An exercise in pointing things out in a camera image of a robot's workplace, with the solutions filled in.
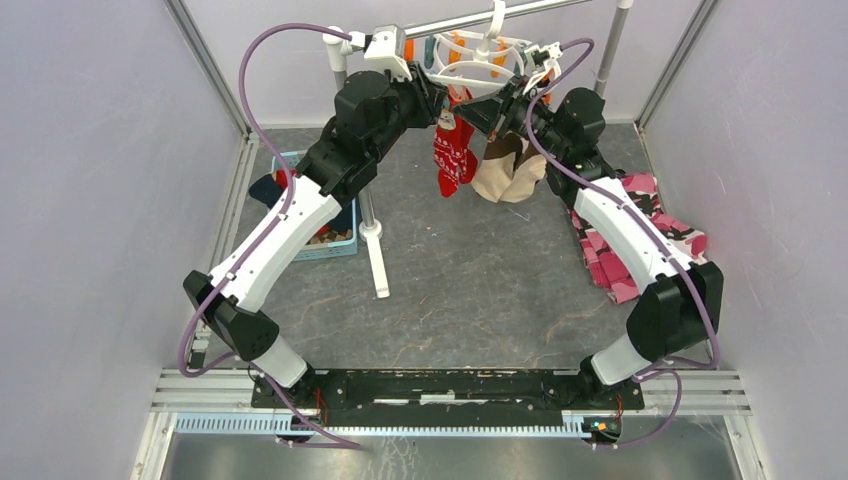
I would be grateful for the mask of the pink clothespin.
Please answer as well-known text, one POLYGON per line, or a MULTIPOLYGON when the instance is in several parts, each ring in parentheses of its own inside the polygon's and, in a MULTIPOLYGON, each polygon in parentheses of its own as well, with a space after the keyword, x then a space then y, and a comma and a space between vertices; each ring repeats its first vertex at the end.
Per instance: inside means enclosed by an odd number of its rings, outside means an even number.
POLYGON ((472 100, 473 96, 470 90, 465 86, 448 86, 448 108, 452 109, 455 105, 472 100))

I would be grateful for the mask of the white clip hanger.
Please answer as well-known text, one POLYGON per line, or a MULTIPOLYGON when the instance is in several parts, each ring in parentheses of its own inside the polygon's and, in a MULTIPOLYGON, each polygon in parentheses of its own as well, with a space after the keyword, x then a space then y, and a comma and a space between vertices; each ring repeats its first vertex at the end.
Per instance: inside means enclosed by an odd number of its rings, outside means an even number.
POLYGON ((530 72, 524 57, 524 50, 533 43, 529 40, 504 36, 502 29, 507 19, 507 5, 504 1, 494 1, 488 18, 484 21, 486 30, 478 33, 462 29, 443 30, 431 33, 423 38, 423 45, 428 36, 437 38, 435 63, 431 70, 424 67, 424 49, 421 62, 427 77, 440 85, 465 86, 476 93, 489 93, 501 88, 513 77, 526 77, 530 72), (465 47, 455 46, 452 42, 452 31, 458 31, 465 39, 465 47), (504 52, 505 63, 502 68, 491 63, 494 56, 499 55, 497 38, 502 38, 508 46, 504 52), (448 64, 451 49, 462 52, 462 60, 448 64))

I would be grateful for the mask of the pink camouflage bag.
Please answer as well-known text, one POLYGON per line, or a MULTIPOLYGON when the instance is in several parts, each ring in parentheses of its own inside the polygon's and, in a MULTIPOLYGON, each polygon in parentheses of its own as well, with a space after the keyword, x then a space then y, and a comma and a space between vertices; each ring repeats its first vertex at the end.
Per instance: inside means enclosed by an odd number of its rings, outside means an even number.
MULTIPOLYGON (((652 174, 626 174, 623 170, 617 170, 616 175, 629 198, 675 248, 689 255, 695 263, 703 264, 707 261, 707 235, 663 210, 657 180, 652 174)), ((616 304, 637 298, 640 290, 610 244, 587 220, 569 207, 566 211, 576 231, 584 265, 594 284, 602 287, 616 304)))

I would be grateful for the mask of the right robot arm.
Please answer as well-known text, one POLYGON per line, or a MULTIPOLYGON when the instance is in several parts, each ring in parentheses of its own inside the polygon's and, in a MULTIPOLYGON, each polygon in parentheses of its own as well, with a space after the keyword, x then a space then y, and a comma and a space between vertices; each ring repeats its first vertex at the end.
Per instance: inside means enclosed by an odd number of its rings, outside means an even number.
POLYGON ((552 110, 519 79, 452 109, 482 133, 527 139, 547 162, 551 190, 598 231, 639 290, 625 333, 581 370, 578 396, 591 408, 606 406, 627 379, 683 365, 717 368, 724 281, 715 263, 696 263, 630 199, 597 148, 604 104, 596 92, 578 87, 552 110))

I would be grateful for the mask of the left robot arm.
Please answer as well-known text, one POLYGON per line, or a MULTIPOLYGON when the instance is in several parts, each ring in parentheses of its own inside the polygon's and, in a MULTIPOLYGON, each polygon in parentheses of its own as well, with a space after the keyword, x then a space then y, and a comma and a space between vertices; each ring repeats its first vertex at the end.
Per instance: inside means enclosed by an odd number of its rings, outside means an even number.
POLYGON ((409 68, 401 80, 376 71, 350 75, 335 95, 334 116, 260 224, 212 272, 192 271, 183 281, 196 318, 273 380, 290 407, 313 397, 310 366, 261 308, 306 242, 376 178, 397 140, 409 129, 436 124, 448 89, 429 80, 418 63, 409 68))

